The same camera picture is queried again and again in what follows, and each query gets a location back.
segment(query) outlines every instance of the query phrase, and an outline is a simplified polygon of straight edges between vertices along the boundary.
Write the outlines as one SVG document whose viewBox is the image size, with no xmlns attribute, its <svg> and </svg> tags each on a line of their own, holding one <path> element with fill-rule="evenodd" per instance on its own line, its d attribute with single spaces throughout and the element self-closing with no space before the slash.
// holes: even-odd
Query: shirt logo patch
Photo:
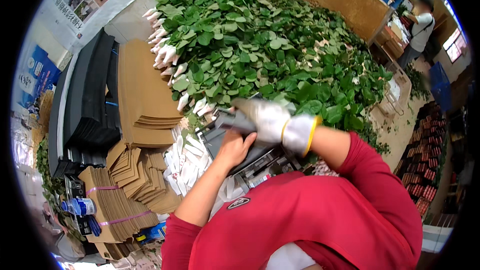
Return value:
<svg viewBox="0 0 480 270">
<path fill-rule="evenodd" d="M 234 201 L 232 204 L 230 204 L 227 207 L 227 209 L 236 208 L 236 207 L 242 206 L 244 204 L 247 204 L 249 202 L 250 202 L 250 198 L 241 197 L 241 198 L 238 198 L 236 201 Z"/>
</svg>

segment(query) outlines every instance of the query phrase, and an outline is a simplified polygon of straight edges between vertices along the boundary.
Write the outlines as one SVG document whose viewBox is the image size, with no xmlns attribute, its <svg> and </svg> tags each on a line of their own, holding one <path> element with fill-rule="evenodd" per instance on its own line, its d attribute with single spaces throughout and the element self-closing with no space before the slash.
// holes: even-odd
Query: worker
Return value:
<svg viewBox="0 0 480 270">
<path fill-rule="evenodd" d="M 414 269 L 421 217 L 401 181 L 356 133 L 291 117 L 261 99 L 232 105 L 257 127 L 244 140 L 227 131 L 219 153 L 167 219 L 162 269 Z M 266 180 L 210 221 L 220 185 L 255 141 L 312 150 L 341 177 L 300 171 Z"/>
<path fill-rule="evenodd" d="M 413 21 L 413 25 L 410 32 L 412 39 L 397 60 L 402 69 L 405 69 L 405 66 L 412 59 L 417 59 L 427 45 L 430 34 L 435 27 L 435 19 L 432 14 L 434 12 L 433 3 L 433 0 L 415 0 L 415 7 L 419 12 L 418 16 L 412 15 L 408 11 L 403 12 L 405 17 Z"/>
</svg>

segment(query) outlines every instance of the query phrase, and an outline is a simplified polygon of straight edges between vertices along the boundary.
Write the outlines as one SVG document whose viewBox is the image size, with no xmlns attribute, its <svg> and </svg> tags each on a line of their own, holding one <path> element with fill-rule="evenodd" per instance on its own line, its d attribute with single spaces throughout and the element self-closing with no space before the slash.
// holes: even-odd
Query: gray trousers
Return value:
<svg viewBox="0 0 480 270">
<path fill-rule="evenodd" d="M 420 54 L 422 53 L 413 49 L 409 44 L 405 47 L 403 54 L 398 58 L 397 63 L 402 69 L 405 69 L 405 66 L 410 63 L 412 59 L 419 57 Z"/>
</svg>

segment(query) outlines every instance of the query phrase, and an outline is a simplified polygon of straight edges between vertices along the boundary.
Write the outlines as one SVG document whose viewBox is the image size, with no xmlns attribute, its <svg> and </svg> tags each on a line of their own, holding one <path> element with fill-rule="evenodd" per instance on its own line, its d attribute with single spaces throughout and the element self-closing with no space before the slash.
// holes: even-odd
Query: black shoulder bag strap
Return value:
<svg viewBox="0 0 480 270">
<path fill-rule="evenodd" d="M 431 18 L 432 20 L 430 21 L 430 23 L 429 23 L 427 26 L 423 27 L 423 29 L 420 30 L 419 32 L 417 32 L 416 35 L 412 36 L 412 39 L 413 39 L 414 37 L 416 37 L 417 35 L 419 35 L 421 32 L 425 31 L 428 27 L 430 27 L 430 26 L 434 23 L 434 22 L 433 22 L 433 19 L 434 19 L 433 17 L 434 17 L 434 16 L 432 16 L 432 18 Z"/>
</svg>

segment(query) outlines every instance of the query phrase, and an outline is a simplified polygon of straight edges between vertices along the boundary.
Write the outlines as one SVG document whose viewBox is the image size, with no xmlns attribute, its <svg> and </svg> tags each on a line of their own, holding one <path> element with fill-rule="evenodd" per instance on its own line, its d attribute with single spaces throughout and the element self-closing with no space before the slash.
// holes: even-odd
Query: window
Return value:
<svg viewBox="0 0 480 270">
<path fill-rule="evenodd" d="M 450 58 L 450 61 L 454 63 L 460 57 L 460 55 L 462 55 L 462 48 L 466 47 L 467 42 L 465 41 L 465 35 L 463 34 L 463 30 L 458 22 L 458 19 L 456 18 L 457 16 L 455 16 L 455 13 L 453 12 L 452 6 L 447 0 L 445 0 L 444 3 L 458 25 L 458 28 L 455 29 L 447 41 L 443 43 L 443 47 L 445 51 L 447 51 L 448 58 Z"/>
</svg>

